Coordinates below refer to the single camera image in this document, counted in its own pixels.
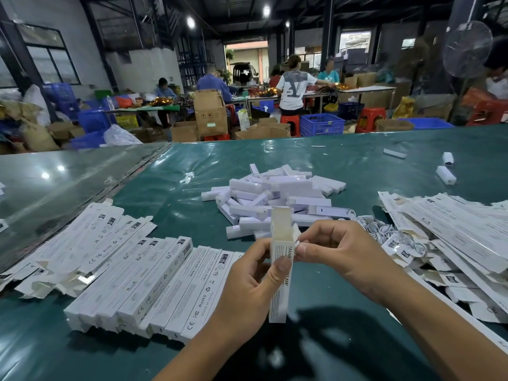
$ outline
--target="ceiling light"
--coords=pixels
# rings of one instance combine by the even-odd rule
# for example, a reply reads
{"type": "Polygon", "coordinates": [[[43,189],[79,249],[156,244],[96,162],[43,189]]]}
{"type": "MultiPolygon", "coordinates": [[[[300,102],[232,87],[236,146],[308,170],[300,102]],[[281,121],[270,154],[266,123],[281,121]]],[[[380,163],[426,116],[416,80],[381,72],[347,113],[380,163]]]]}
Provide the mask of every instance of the ceiling light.
{"type": "Polygon", "coordinates": [[[265,5],[263,7],[263,17],[267,18],[268,16],[270,16],[270,12],[271,12],[270,7],[268,5],[265,5]]]}
{"type": "Polygon", "coordinates": [[[194,19],[192,17],[187,17],[187,26],[190,29],[194,29],[196,27],[196,22],[194,21],[194,19]]]}

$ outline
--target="orange bag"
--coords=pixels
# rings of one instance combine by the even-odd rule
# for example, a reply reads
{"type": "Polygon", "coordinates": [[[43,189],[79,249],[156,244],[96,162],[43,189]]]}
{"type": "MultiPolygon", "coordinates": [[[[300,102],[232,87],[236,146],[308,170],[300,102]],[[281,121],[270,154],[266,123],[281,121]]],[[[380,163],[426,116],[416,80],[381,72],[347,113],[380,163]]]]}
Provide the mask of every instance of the orange bag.
{"type": "Polygon", "coordinates": [[[118,102],[118,108],[132,108],[132,107],[134,107],[134,103],[130,97],[115,96],[115,99],[118,102]]]}

